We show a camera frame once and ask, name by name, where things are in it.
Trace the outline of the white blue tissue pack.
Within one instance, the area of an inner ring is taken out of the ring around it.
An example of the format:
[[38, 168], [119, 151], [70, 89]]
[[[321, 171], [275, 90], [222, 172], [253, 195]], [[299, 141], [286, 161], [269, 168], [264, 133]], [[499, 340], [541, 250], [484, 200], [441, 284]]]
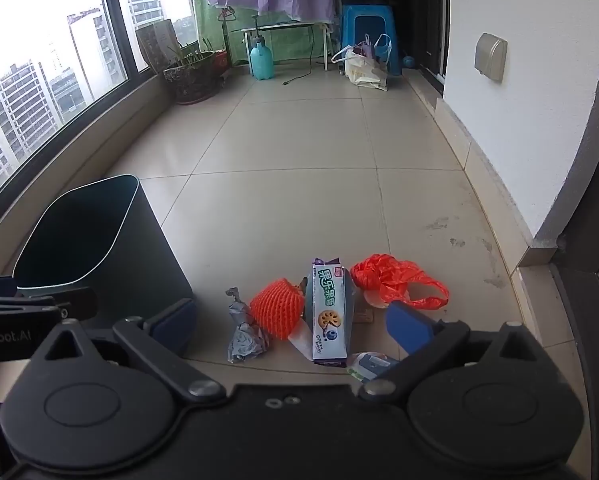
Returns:
[[365, 384], [385, 373], [399, 361], [379, 352], [360, 352], [355, 354], [347, 365], [347, 373], [358, 382]]

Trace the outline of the red plastic bag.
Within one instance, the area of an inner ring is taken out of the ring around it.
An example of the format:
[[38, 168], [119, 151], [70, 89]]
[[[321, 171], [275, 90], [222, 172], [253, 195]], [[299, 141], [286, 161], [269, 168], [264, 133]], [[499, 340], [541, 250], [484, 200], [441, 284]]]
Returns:
[[374, 254], [349, 269], [355, 285], [370, 306], [386, 309], [393, 301], [426, 311], [445, 307], [449, 290], [417, 263], [388, 254]]

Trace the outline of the grey wrapper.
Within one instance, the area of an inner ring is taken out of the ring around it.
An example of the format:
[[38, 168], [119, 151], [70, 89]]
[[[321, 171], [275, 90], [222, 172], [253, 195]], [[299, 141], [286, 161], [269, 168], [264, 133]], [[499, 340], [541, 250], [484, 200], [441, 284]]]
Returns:
[[232, 298], [229, 314], [234, 321], [234, 333], [227, 350], [228, 362], [239, 363], [266, 353], [270, 344], [269, 336], [255, 321], [250, 307], [241, 300], [239, 289], [230, 287], [226, 295]]

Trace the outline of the white purple biscuit box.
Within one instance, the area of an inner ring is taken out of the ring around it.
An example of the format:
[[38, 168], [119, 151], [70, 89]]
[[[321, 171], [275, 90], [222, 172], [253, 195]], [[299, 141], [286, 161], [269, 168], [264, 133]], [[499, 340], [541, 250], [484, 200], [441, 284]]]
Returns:
[[315, 259], [307, 292], [311, 359], [322, 366], [345, 367], [355, 310], [355, 285], [349, 271], [339, 258]]

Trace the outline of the orange foam fruit net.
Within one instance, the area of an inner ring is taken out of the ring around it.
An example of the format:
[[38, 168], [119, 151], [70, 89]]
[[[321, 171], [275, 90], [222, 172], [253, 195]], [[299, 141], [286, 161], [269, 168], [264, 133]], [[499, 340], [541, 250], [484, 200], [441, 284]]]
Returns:
[[269, 335], [284, 340], [293, 332], [304, 312], [305, 295], [286, 278], [262, 289], [249, 303], [256, 323]]

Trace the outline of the dark teal trash bin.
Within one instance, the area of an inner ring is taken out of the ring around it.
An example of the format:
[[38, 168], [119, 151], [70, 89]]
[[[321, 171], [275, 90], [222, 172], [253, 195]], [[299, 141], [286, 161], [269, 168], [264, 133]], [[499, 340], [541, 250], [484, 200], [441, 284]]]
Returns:
[[25, 296], [90, 287], [89, 328], [147, 320], [193, 291], [139, 179], [132, 174], [73, 188], [42, 214], [12, 270]]

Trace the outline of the potted plant brown pot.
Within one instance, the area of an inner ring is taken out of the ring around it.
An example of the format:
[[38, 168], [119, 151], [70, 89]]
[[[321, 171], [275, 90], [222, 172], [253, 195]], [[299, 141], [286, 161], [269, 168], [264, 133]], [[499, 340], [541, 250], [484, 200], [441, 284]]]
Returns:
[[219, 76], [215, 72], [215, 52], [201, 51], [197, 44], [175, 44], [170, 48], [175, 61], [163, 70], [168, 88], [180, 105], [200, 103], [217, 92]]

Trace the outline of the small blue ball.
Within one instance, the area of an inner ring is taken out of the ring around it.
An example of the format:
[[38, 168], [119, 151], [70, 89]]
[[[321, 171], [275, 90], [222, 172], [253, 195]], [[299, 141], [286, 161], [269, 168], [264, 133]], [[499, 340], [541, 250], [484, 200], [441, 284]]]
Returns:
[[410, 55], [406, 55], [403, 58], [403, 67], [405, 68], [416, 68], [417, 67], [417, 61]]

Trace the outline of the white tote bag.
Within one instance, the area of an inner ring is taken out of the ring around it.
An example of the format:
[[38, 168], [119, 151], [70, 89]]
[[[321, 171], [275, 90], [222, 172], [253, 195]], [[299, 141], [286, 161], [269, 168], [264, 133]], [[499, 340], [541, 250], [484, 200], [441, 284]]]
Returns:
[[[380, 41], [386, 39], [385, 60], [375, 55], [375, 50], [379, 47]], [[377, 89], [383, 92], [388, 90], [388, 66], [387, 62], [392, 54], [391, 37], [381, 34], [376, 42], [372, 42], [368, 35], [365, 39], [354, 46], [350, 44], [332, 56], [331, 62], [334, 64], [342, 63], [344, 66], [344, 75], [357, 87]]]

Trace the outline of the teal spray bottle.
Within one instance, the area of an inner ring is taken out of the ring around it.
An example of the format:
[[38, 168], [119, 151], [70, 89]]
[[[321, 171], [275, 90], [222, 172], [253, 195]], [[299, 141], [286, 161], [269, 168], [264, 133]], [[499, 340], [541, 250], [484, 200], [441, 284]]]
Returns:
[[258, 30], [252, 39], [250, 65], [252, 75], [257, 80], [268, 80], [275, 77], [272, 50], [266, 46], [265, 39]]

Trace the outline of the brown board on sill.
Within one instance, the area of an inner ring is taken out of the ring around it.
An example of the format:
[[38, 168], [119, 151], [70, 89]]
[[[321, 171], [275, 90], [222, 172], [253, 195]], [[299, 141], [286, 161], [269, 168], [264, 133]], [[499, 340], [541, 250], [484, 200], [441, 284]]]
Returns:
[[178, 61], [179, 42], [168, 18], [139, 27], [136, 38], [144, 62], [155, 74], [162, 74]]

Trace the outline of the green hanging cloth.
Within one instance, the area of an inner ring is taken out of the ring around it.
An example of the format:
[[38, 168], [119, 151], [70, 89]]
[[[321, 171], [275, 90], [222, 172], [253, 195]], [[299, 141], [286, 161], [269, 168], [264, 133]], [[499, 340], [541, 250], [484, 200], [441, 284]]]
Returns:
[[248, 62], [241, 39], [232, 33], [234, 29], [295, 21], [284, 13], [259, 14], [241, 6], [213, 6], [206, 0], [192, 1], [200, 45], [226, 49], [234, 65]]

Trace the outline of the white low bench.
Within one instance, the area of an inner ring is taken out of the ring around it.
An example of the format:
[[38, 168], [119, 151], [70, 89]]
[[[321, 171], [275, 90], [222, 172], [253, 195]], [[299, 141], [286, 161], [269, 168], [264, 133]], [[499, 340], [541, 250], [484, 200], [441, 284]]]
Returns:
[[241, 27], [232, 33], [242, 41], [249, 70], [252, 70], [250, 53], [257, 36], [264, 37], [275, 65], [308, 60], [310, 68], [319, 66], [325, 72], [330, 70], [332, 26], [329, 23], [286, 21]]

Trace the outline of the blue plastic stool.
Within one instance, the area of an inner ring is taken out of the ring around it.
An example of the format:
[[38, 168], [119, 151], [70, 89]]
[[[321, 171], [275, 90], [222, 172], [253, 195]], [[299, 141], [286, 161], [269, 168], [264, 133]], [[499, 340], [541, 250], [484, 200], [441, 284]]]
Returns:
[[392, 76], [401, 75], [397, 32], [390, 6], [380, 4], [345, 4], [342, 7], [341, 44], [343, 47], [360, 44], [368, 38]]

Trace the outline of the black window frame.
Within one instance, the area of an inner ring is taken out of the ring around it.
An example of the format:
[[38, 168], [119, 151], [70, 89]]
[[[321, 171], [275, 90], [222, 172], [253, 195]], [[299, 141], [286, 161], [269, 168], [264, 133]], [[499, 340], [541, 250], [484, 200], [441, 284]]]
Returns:
[[0, 222], [35, 179], [153, 70], [137, 30], [192, 0], [0, 0]]

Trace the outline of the grey wall socket cover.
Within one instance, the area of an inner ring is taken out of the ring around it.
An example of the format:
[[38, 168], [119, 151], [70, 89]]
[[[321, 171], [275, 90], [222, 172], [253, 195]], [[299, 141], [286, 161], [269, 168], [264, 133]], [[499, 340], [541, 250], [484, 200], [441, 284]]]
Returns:
[[492, 81], [503, 81], [507, 53], [508, 43], [505, 39], [483, 32], [475, 48], [475, 70]]

